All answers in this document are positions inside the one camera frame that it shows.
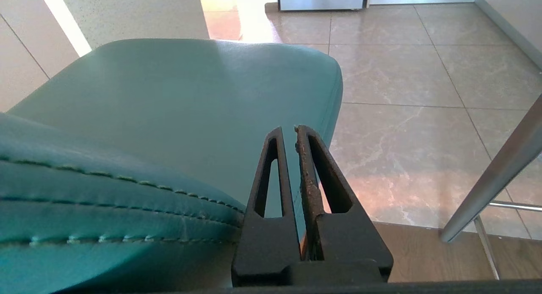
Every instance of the tile floor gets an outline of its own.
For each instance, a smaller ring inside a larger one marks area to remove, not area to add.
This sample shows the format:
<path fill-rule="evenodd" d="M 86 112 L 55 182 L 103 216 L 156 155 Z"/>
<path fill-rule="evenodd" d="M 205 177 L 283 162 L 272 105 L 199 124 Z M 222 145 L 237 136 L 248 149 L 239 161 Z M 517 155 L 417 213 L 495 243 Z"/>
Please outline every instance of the tile floor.
<path fill-rule="evenodd" d="M 331 152 L 374 221 L 443 227 L 542 92 L 540 69 L 474 4 L 279 13 L 268 1 L 202 0 L 209 34 L 339 62 Z M 542 158 L 498 198 L 542 205 L 541 187 Z M 542 240 L 542 214 L 490 207 L 482 220 Z"/>

